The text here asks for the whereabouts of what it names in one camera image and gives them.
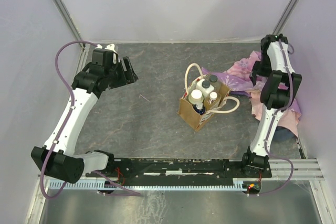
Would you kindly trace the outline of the clear bottle dark cap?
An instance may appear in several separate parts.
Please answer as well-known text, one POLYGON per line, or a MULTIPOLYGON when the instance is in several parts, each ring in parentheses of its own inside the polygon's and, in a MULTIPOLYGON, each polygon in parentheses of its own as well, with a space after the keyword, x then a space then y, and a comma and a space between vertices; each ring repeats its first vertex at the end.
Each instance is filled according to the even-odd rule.
POLYGON ((222 83, 219 81, 218 77, 214 74, 211 74, 208 76, 208 80, 210 84, 215 88, 215 89, 220 89, 222 83))

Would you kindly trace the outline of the amber bottle white cap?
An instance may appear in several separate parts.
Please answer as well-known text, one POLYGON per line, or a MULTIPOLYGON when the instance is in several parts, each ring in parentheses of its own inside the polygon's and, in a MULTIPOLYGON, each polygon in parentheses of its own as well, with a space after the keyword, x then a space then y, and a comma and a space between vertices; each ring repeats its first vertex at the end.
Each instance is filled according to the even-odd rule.
POLYGON ((209 96, 207 98, 207 103, 208 104, 213 104, 213 103, 216 102, 217 98, 218 98, 217 92, 213 91, 209 94, 209 96))

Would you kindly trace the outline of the white square bottle grey cap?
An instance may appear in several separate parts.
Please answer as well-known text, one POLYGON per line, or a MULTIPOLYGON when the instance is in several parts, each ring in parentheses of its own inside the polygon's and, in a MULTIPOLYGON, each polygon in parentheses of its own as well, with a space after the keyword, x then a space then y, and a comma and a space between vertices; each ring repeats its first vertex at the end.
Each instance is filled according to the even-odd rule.
POLYGON ((211 92, 215 91, 215 88, 211 83, 206 79, 201 79, 196 83, 196 89, 200 90, 203 97, 207 98, 211 92))

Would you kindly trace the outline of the brown canvas tote bag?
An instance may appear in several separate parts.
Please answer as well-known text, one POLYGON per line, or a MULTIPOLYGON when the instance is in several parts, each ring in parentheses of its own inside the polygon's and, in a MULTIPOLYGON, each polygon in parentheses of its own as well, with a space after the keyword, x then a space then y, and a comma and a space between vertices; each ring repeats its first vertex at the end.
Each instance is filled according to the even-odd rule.
POLYGON ((230 88, 222 84, 220 89, 215 89, 218 94, 218 98, 215 103, 208 104, 207 98, 204 98, 203 106, 206 111, 203 115, 198 114, 193 105, 188 101, 188 95, 196 89, 196 83, 201 79, 208 80, 208 74, 203 74, 200 66, 196 63, 192 63, 187 67, 184 75, 184 88, 185 92, 179 101, 179 116, 195 131, 199 131, 215 114, 229 114, 236 111, 240 106, 240 101, 229 95, 230 88), (196 67, 199 72, 199 76, 191 83, 188 83, 188 73, 192 67, 196 67))

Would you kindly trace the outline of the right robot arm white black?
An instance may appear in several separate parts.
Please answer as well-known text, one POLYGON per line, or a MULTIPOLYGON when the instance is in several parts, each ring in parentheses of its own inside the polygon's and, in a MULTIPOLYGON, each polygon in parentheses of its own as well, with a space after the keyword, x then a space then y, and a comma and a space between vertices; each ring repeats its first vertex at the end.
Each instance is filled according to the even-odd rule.
POLYGON ((250 80, 255 86, 258 77, 266 78, 260 94, 263 111, 257 133, 241 160, 240 171, 246 177, 258 176, 268 168, 276 127, 302 82, 302 75, 291 66, 288 46, 283 34, 266 35, 260 42, 261 59, 254 63, 250 80))

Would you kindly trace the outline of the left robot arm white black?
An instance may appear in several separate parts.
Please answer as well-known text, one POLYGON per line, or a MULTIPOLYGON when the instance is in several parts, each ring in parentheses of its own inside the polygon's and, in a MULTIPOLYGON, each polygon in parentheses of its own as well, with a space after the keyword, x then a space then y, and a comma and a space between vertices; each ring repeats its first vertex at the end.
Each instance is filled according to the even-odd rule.
POLYGON ((92 52, 92 61, 75 75, 72 94, 52 134, 43 147, 35 146, 31 151, 31 157, 41 173, 72 184, 83 174, 95 170, 104 177, 112 176, 116 171, 112 154, 92 151, 76 155, 76 142, 101 94, 106 89, 122 87, 137 80, 129 57, 121 58, 116 45, 98 45, 92 52))

